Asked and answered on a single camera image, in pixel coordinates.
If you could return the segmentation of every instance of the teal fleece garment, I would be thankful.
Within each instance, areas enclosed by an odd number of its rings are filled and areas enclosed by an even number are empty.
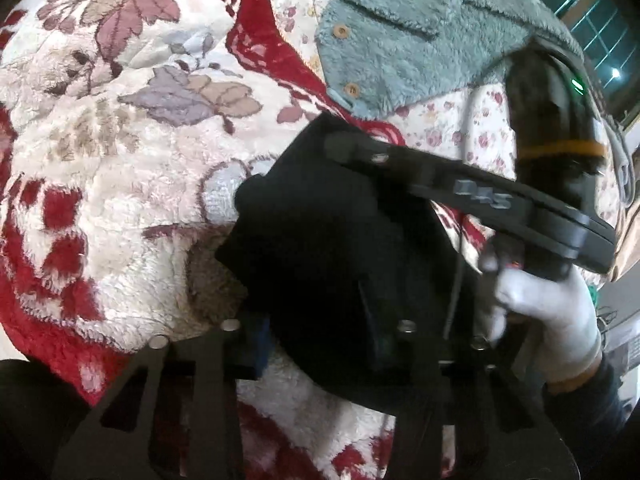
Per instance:
[[[345,25],[346,38],[334,36]],[[316,42],[328,94],[354,116],[464,88],[534,34],[582,58],[564,23],[540,0],[330,0]],[[504,79],[501,63],[483,83]],[[355,83],[356,98],[344,86]]]

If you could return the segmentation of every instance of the floral blanket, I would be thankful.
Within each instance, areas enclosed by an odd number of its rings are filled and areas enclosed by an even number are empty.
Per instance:
[[[466,89],[385,121],[334,104],[314,43],[327,1],[22,0],[0,23],[0,322],[89,402],[152,335],[233,316],[244,291],[212,256],[233,193],[322,110],[513,176],[501,85],[481,88],[468,134]],[[598,192],[615,224],[611,168]],[[463,232],[473,262],[486,230]],[[325,393],[282,352],[238,391],[250,480],[382,476],[393,419]]]

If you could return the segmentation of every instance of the screw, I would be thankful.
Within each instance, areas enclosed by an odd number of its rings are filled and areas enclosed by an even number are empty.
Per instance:
[[[161,348],[164,348],[168,344],[169,344],[169,338],[162,334],[155,335],[149,340],[149,346],[154,350],[159,350]]]
[[[416,330],[418,330],[417,325],[410,319],[401,319],[398,322],[398,332],[402,334],[412,334]]]
[[[471,348],[473,350],[477,350],[479,352],[481,352],[482,350],[487,350],[488,348],[490,348],[491,345],[489,345],[489,342],[486,340],[486,338],[478,335],[475,336],[472,340],[471,340]]]
[[[371,161],[374,164],[384,164],[389,160],[389,156],[386,153],[376,153],[371,157]]]
[[[220,328],[224,332],[235,332],[236,330],[240,330],[241,323],[237,319],[225,319],[222,323],[220,323]]]

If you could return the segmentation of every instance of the person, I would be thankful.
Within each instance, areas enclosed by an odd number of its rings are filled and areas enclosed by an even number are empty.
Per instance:
[[[575,266],[560,282],[538,278],[519,268],[516,244],[504,241],[492,238],[479,257],[474,331],[495,345],[511,317],[542,322],[534,366],[546,381],[545,412],[584,476],[625,423],[591,295]]]

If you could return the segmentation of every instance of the hand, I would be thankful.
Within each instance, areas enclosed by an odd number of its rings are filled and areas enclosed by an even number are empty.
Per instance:
[[[595,373],[593,367],[600,362],[602,343],[593,301],[578,269],[572,266],[566,279],[556,283],[500,264],[517,259],[514,240],[500,235],[487,242],[482,251],[476,335],[495,344],[504,334],[510,313],[537,319],[544,330],[534,364],[548,383],[575,383],[576,378]]]

